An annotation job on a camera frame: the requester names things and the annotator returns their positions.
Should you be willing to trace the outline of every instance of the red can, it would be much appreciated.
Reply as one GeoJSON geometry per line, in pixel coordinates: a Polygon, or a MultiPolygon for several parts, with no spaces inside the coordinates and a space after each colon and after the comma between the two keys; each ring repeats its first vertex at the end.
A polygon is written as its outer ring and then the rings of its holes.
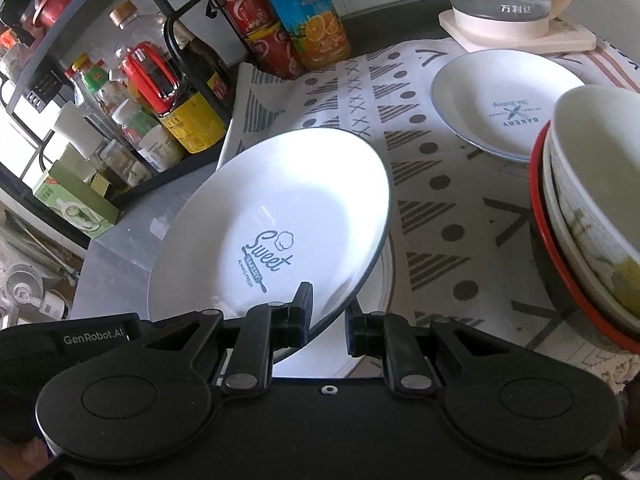
{"type": "Polygon", "coordinates": [[[218,0],[243,36],[253,34],[277,18],[268,0],[218,0]]]}
{"type": "Polygon", "coordinates": [[[281,23],[259,30],[246,42],[257,54],[258,67],[264,72],[282,79],[295,79],[305,71],[281,23]]]}

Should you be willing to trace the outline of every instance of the black metal rack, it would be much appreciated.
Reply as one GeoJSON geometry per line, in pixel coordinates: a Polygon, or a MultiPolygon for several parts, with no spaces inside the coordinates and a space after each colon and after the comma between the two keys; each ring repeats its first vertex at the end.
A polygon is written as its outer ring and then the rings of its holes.
{"type": "MultiPolygon", "coordinates": [[[[42,42],[34,51],[33,56],[25,65],[23,72],[16,84],[14,94],[12,95],[9,102],[5,103],[2,101],[2,99],[0,99],[0,102],[4,106],[5,111],[9,115],[11,115],[11,117],[14,118],[14,120],[17,121],[17,123],[20,124],[21,127],[23,127],[29,137],[33,138],[36,137],[36,135],[15,114],[14,110],[15,106],[18,103],[18,100],[21,96],[27,93],[30,85],[33,84],[34,77],[38,73],[38,70],[41,68],[43,63],[46,62],[46,60],[49,60],[51,57],[55,58],[64,54],[73,44],[75,39],[77,39],[78,28],[82,28],[88,23],[92,22],[97,14],[104,10],[104,1],[105,0],[72,0],[71,3],[69,3],[65,10],[61,13],[60,17],[56,20],[56,23],[47,31],[42,42]]],[[[178,47],[178,43],[174,34],[175,22],[179,20],[183,15],[185,15],[185,13],[187,13],[189,10],[193,9],[193,7],[200,3],[202,0],[189,0],[178,9],[174,9],[174,7],[171,5],[171,3],[169,3],[168,0],[153,1],[156,3],[160,11],[167,17],[166,23],[164,25],[164,38],[169,52],[176,60],[178,66],[184,72],[187,79],[194,85],[195,89],[200,92],[200,94],[202,94],[207,103],[215,110],[215,112],[228,126],[232,115],[233,94],[235,88],[232,88],[229,97],[225,99],[224,102],[221,102],[215,96],[212,89],[207,85],[207,81],[204,80],[203,76],[201,76],[198,71],[194,69],[193,66],[190,66],[187,60],[184,59],[181,50],[178,47]]],[[[207,1],[209,3],[207,7],[207,16],[209,16],[210,18],[215,18],[220,8],[216,3],[216,0],[207,1]]],[[[238,34],[229,17],[224,12],[222,12],[222,15],[229,22],[232,30],[236,33],[239,40],[244,45],[245,49],[249,53],[249,56],[251,56],[250,50],[248,49],[244,38],[240,34],[238,34]]],[[[61,101],[72,99],[72,93],[70,92],[69,85],[63,86],[61,95],[62,97],[59,97],[61,101]]],[[[48,135],[45,139],[38,139],[38,145],[40,146],[38,155],[42,154],[44,148],[47,145],[47,141],[51,137],[52,132],[50,132],[50,135],[48,135]]],[[[127,191],[126,193],[123,193],[122,195],[117,197],[116,200],[114,200],[114,204],[119,208],[123,208],[140,196],[143,196],[144,194],[151,192],[152,190],[157,189],[158,187],[161,187],[164,184],[175,180],[176,178],[191,173],[191,171],[197,170],[198,168],[206,166],[207,164],[217,162],[222,150],[222,143],[223,141],[220,140],[220,142],[218,142],[208,150],[205,150],[204,152],[198,153],[196,155],[188,156],[185,160],[183,160],[173,168],[170,168],[169,170],[161,174],[157,174],[150,180],[143,182],[139,186],[127,191]]],[[[24,186],[24,188],[24,192],[30,191],[26,186],[24,186]]],[[[70,229],[72,231],[76,231],[75,228],[71,226],[70,229]]],[[[64,234],[74,241],[78,242],[81,246],[87,247],[86,237],[84,237],[84,235],[78,236],[81,235],[81,233],[65,232],[64,234]]]]}

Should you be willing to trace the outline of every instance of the patterned tablecloth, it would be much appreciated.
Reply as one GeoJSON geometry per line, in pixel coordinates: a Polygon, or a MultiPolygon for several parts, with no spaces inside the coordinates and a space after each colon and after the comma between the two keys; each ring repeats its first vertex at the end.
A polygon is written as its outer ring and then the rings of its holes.
{"type": "MultiPolygon", "coordinates": [[[[464,53],[454,40],[408,41],[292,82],[244,64],[220,165],[297,128],[334,126],[367,139],[395,185],[393,312],[419,326],[452,317],[589,370],[620,391],[640,371],[640,357],[608,340],[584,340],[567,323],[581,314],[556,310],[538,277],[527,167],[461,140],[431,104],[434,76],[464,53]]],[[[549,57],[585,83],[640,92],[638,65],[606,42],[586,54],[549,57]]],[[[379,373],[370,358],[351,371],[379,373]]]]}

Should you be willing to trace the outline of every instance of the bakery logo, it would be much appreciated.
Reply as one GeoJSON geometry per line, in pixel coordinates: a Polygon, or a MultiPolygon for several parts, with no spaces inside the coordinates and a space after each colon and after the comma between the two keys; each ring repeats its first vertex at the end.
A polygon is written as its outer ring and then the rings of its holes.
{"type": "Polygon", "coordinates": [[[242,246],[244,258],[238,260],[249,286],[260,286],[267,293],[263,273],[279,272],[291,265],[293,254],[284,256],[293,247],[293,234],[288,231],[263,231],[251,244],[242,246]]]}
{"type": "Polygon", "coordinates": [[[527,99],[494,103],[494,108],[501,108],[502,111],[489,114],[489,117],[500,117],[502,126],[522,126],[523,124],[540,122],[540,118],[535,115],[536,112],[539,112],[542,108],[531,107],[527,99]]]}

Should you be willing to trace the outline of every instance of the countertop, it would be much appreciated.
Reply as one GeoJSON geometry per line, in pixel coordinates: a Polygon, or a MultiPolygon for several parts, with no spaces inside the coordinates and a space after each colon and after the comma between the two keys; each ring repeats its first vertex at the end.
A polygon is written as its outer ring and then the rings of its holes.
{"type": "MultiPolygon", "coordinates": [[[[407,40],[446,38],[438,24],[446,9],[449,0],[409,0],[344,18],[353,56],[407,40]]],[[[137,312],[148,319],[148,280],[164,233],[215,169],[215,164],[204,166],[149,193],[128,206],[115,227],[91,241],[71,318],[137,312]]]]}

